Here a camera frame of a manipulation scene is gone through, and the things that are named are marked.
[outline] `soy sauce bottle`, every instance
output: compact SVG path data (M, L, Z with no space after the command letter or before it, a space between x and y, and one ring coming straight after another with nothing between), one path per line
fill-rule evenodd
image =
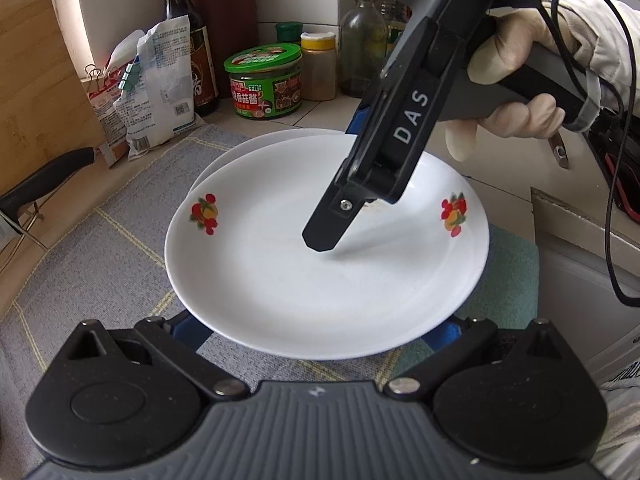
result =
M193 105L201 117L218 107L218 88L211 59L207 26L191 0L164 0L164 18L170 20L188 16L191 27L191 78L193 79Z

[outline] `silver screw head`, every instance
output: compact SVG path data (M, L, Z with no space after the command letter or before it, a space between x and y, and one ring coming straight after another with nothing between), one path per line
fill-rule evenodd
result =
M420 383L411 377L398 377L389 381L389 389L396 395L414 394L420 389Z
M245 384L238 379L223 379L214 385L214 391L220 396L231 397L243 393Z

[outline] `wooden cutting board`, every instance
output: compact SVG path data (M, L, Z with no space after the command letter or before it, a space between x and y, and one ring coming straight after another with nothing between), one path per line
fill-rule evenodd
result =
M0 195L52 158L103 142L51 0L0 0Z

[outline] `black cable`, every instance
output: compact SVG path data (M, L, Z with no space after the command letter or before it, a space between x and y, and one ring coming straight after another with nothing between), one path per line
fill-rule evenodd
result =
M556 42L556 46L558 47L558 52L560 53L560 56L562 57L562 61L564 61L564 65L567 66L567 64L570 64L576 70L584 73L585 72L584 67L582 65L580 65L580 63L578 63L577 59L575 59L575 57L569 52L569 49L566 47L566 44L564 43L564 40L562 39L562 35L560 34L560 23L559 23L559 18L558 18L559 1L560 0L552 0L552 3L551 3L551 17L549 17L548 12L546 12L545 7L542 5L542 1L539 1L538 12L542 16L542 19L544 20L547 28L551 32L551 36L553 37L554 41ZM577 91L580 93L580 95L583 98L586 98L587 97L587 92L584 89L584 87L580 84L580 81L578 81L578 78L575 75L575 71L571 70L567 66L567 72L569 73L569 77L571 78L571 81L574 84L574 86L577 89ZM625 111L625 105L622 102L622 97L620 97L620 94L619 94L618 90L616 89L616 87L613 86L609 81L607 81L606 79L601 78L601 77L599 79L600 79L600 84L603 85L604 87L606 87L607 89L609 89L609 91L611 92L613 97L616 99L616 103L618 104L618 119L622 120L623 114L624 114L624 111Z
M551 31L551 35L553 36L554 41L558 44L558 50L561 53L562 60L564 61L564 65L566 66L569 72L569 75L572 76L573 83L576 85L576 88L578 89L578 91L584 90L584 88L582 88L582 85L580 85L579 81L577 80L577 77L575 76L575 72L574 72L574 65L577 64L577 61L573 58L573 56L569 54L569 51L566 45L564 44L564 41L562 40L562 36L559 32L559 26L558 26L559 1L560 0L552 0L551 2L552 27L549 27L549 30ZM611 259L611 215L613 212L613 197L616 189L616 182L618 180L618 173L620 172L620 163L622 162L622 156L624 154L626 140L628 139L629 130L631 128L631 121L633 117L634 106L636 104L636 89L638 86L638 67L636 66L636 50L634 48L633 38L631 38L631 33L629 33L629 29L626 26L625 20L620 15L620 12L618 12L618 10L613 5L613 3L611 3L611 0L603 0L603 1L607 4L609 9L611 9L613 14L615 15L616 19L620 22L622 30L625 33L626 42L629 48L629 56L631 60L631 86L629 88L629 103L626 111L625 124L623 127L622 142L620 143L620 152L618 153L616 167L613 172L613 180L609 189L609 199L607 200L607 211L605 214L604 253L605 253L605 260L607 263L607 270L609 271L609 279L611 280L611 286L613 288L613 291L616 294L616 297L621 303L625 304L626 306L640 307L640 298L631 298L627 296L620 288L620 284L618 283L618 279L616 277L616 271L613 266L613 261ZM547 19L545 19L545 23L547 24L547 26L549 26L548 14L546 13L546 10L544 10L543 19L545 18L545 15L547 16ZM609 89L612 88L612 85L610 84L607 84L606 86ZM617 95L616 99L620 106L618 115L619 117L622 117L624 114L624 106L622 103L622 98L620 97L620 94L617 91L615 91L615 89L614 89L614 95Z

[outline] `green jar lid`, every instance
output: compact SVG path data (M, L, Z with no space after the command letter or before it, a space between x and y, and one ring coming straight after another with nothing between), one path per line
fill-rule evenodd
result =
M292 43L254 46L228 58L225 70L231 74L260 72L295 61L301 55L300 46Z
M300 41L302 34L301 22L281 22L276 24L276 34L279 43L289 43L289 41L297 43Z

